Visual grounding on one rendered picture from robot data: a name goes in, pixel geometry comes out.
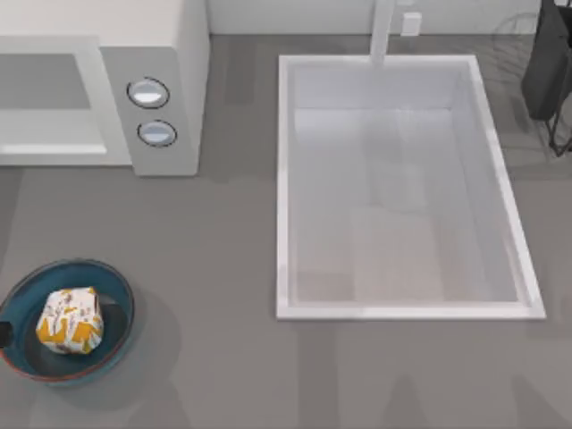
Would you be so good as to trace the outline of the white sink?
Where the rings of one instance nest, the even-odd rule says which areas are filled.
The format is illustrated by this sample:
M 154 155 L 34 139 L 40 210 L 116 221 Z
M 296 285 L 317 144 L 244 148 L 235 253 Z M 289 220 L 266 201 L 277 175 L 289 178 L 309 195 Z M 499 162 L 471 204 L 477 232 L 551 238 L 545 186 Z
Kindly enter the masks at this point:
M 543 320 L 473 55 L 283 55 L 280 320 Z

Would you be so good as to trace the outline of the microwave knob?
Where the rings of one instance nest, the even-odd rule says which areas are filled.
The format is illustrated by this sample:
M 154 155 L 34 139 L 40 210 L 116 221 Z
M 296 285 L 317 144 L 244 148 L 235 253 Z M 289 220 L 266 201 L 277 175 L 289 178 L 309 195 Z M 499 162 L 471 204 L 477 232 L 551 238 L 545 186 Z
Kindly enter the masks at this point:
M 142 109 L 158 109 L 170 100 L 170 91 L 162 81 L 145 77 L 127 85 L 128 99 Z
M 168 147 L 177 139 L 177 130 L 165 121 L 151 121 L 138 126 L 138 137 L 151 147 Z

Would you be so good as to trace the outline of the pale microwave oven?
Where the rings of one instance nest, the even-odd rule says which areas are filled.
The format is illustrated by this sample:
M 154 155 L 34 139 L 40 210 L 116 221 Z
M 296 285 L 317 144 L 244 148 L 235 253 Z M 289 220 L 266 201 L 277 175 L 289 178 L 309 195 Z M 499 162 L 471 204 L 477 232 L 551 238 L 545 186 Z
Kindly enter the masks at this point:
M 0 0 L 0 35 L 97 38 L 129 149 L 125 167 L 140 177 L 198 172 L 210 54 L 206 0 Z M 127 85 L 145 77 L 166 85 L 166 105 L 142 109 L 128 99 Z M 140 124 L 156 120 L 177 130 L 168 147 L 138 137 Z

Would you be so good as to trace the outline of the tall white tap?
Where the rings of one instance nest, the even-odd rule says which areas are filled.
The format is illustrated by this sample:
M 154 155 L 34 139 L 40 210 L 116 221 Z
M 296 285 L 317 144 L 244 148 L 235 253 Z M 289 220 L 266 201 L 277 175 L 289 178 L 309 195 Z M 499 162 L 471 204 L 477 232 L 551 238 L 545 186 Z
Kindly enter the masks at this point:
M 391 20 L 396 0 L 375 0 L 369 57 L 374 67 L 381 67 L 387 53 Z

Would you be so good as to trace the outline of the blue bowl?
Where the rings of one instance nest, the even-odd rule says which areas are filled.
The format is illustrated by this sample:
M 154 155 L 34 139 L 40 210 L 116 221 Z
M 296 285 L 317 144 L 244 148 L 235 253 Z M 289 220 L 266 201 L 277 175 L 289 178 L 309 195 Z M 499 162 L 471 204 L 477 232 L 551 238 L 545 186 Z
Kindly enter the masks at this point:
M 40 343 L 35 328 L 50 293 L 93 287 L 104 323 L 103 339 L 87 355 L 54 353 Z M 84 258 L 42 265 L 19 280 L 0 303 L 0 358 L 17 374 L 53 386 L 89 383 L 109 372 L 132 339 L 132 288 L 114 267 Z

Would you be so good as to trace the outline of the white and yellow wrapped package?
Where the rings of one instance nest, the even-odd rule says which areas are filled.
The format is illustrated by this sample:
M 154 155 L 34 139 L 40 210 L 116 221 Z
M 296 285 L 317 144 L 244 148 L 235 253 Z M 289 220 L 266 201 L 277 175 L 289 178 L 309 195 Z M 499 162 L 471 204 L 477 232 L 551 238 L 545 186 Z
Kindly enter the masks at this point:
M 39 342 L 60 355 L 87 355 L 104 336 L 100 299 L 93 287 L 50 293 L 36 326 Z

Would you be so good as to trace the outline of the microwave door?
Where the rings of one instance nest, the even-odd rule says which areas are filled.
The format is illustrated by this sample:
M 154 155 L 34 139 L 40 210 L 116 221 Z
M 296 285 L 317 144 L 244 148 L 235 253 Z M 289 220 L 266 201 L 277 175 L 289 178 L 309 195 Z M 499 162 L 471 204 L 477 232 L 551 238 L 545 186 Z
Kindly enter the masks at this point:
M 0 166 L 130 164 L 97 38 L 0 35 Z

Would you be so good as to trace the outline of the small white wall box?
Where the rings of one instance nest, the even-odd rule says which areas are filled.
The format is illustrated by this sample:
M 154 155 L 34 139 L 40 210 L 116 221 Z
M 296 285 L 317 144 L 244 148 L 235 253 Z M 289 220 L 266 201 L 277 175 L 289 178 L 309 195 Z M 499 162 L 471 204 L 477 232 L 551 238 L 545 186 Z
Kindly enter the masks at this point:
M 403 14 L 400 35 L 402 37 L 416 37 L 421 33 L 422 13 L 407 12 Z

